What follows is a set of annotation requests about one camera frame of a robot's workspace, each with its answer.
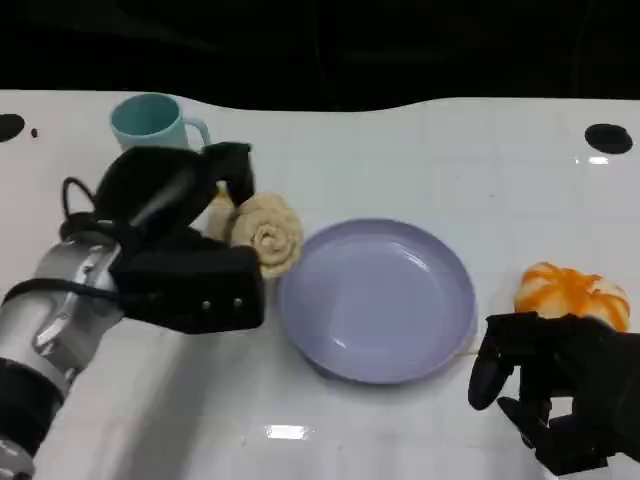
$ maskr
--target white table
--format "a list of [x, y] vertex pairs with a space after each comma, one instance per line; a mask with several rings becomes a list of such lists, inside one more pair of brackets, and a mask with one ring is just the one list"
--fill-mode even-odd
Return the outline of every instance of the white table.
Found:
[[[0, 92], [2, 112], [28, 122], [0, 144], [3, 291], [55, 241], [62, 179], [95, 186], [118, 155], [108, 115], [127, 96]], [[519, 275], [539, 260], [609, 276], [640, 308], [640, 150], [602, 155], [583, 138], [611, 122], [640, 141], [637, 103], [452, 99], [339, 114], [182, 102], [215, 140], [254, 145], [258, 187], [283, 193], [307, 234], [385, 216], [439, 236], [470, 271], [481, 318], [510, 311]], [[364, 387], [317, 375], [273, 303], [250, 332], [189, 338], [124, 321], [74, 386], [36, 478], [539, 478], [499, 411], [468, 406], [473, 360], [415, 385]]]

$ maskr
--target robotic hand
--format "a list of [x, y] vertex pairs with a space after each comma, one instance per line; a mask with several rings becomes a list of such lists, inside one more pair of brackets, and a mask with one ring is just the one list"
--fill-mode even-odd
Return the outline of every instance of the robotic hand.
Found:
[[[498, 405], [552, 473], [604, 467], [618, 452], [640, 462], [640, 335], [572, 315], [487, 322], [469, 382], [473, 408], [493, 403], [520, 366], [520, 399]], [[573, 397], [572, 413], [550, 419], [552, 397]]]
[[[30, 478], [32, 459], [103, 334], [129, 317], [186, 334], [254, 328], [264, 291], [256, 253], [189, 225], [224, 180], [237, 205], [254, 193], [248, 145], [202, 154], [134, 148], [95, 196], [63, 184], [61, 242], [0, 308], [0, 478]], [[93, 212], [69, 213], [75, 183]]]

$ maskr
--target orange pumpkin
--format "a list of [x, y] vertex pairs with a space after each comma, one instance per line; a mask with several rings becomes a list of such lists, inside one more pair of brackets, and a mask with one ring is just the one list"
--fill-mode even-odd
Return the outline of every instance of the orange pumpkin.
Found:
[[567, 314], [595, 317], [620, 332], [629, 330], [629, 299], [618, 285], [600, 275], [537, 263], [522, 277], [516, 312], [535, 311], [544, 318]]

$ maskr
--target black circle marker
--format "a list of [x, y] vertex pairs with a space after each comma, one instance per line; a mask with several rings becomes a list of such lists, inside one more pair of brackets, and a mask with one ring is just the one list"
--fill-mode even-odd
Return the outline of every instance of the black circle marker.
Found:
[[0, 142], [7, 142], [17, 137], [24, 128], [25, 121], [15, 113], [0, 115]]
[[631, 135], [620, 125], [609, 123], [591, 125], [584, 132], [584, 138], [596, 150], [612, 155], [626, 153], [633, 147]]

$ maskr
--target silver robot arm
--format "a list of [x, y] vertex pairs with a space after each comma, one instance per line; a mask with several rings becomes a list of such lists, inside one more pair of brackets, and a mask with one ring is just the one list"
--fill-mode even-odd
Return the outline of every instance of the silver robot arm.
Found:
[[[61, 242], [0, 306], [0, 480], [33, 476], [33, 458], [75, 378], [123, 317], [184, 334], [262, 323], [255, 251], [189, 227], [219, 181], [236, 205], [253, 195], [249, 151], [236, 143], [202, 153], [133, 148], [110, 166], [95, 196], [65, 180]], [[69, 212], [74, 183], [93, 212]]]
[[[109, 267], [118, 250], [108, 241], [62, 242], [43, 257], [35, 276], [114, 291]], [[2, 305], [0, 478], [34, 474], [32, 459], [74, 379], [122, 316], [113, 302], [62, 291], [28, 292]]]

